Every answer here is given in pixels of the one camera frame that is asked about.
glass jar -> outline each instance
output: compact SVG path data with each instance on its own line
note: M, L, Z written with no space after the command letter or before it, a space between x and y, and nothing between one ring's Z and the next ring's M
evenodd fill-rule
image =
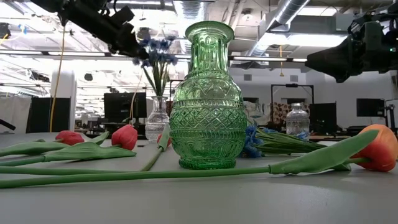
M286 133L300 139L308 140L310 137L310 119L307 112L302 109L301 103L292 103L292 111L286 116Z
M162 134L164 126L169 123L169 116L166 113L167 97L153 96L152 99L154 104L145 125L145 137L149 143L156 143L158 135Z
M225 169L236 164L247 126L243 97L228 73L227 43L233 30L204 21L188 27L191 66L175 92L172 144L187 169Z

computer monitor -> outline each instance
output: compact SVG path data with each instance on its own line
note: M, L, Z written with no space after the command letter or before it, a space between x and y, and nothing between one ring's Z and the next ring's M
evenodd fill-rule
M336 103L317 103L310 105L310 125L312 131L322 134L337 132Z
M53 98L33 97L30 104L26 133L47 133L50 131L50 112ZM55 101L52 131L69 130L70 98Z
M131 100L134 93L105 93L104 112L109 122L120 123L130 117ZM134 100L133 118L147 117L146 93L136 93Z
M356 99L356 116L385 117L383 99Z

air duct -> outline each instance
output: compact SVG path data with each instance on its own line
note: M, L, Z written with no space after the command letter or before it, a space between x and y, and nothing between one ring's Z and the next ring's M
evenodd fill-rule
M289 31L290 22L292 22L301 9L309 2L310 0L280 0L278 8L267 15L266 25L263 26L266 29L263 30L263 34L259 36L259 40L246 55L256 57L262 56L268 48L268 45L266 44L267 32L278 27L282 27L282 30L280 31Z
M174 1L175 11L178 15L179 30L181 37L185 36L188 26L206 20L206 3L200 1ZM191 54L191 43L189 40L181 40L181 49L184 54Z

vase neck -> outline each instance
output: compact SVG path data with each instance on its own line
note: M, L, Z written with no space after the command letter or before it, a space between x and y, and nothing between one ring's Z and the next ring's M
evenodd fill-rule
M153 113L166 113L166 97L154 96L152 97L154 104L152 107Z
M226 39L219 34L200 32L191 47L189 77L229 77Z

vase rim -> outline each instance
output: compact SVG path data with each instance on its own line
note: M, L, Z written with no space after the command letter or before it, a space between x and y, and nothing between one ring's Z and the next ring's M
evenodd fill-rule
M229 42L234 38L234 30L223 22L217 21L201 21L190 25L186 31L185 36L188 38L190 42L193 41L193 36L200 31L206 29L208 31L214 31L223 35L226 38L226 41Z
M168 99L168 97L166 97L166 96L151 96L151 98L154 100L154 99L165 99L165 100L167 100Z

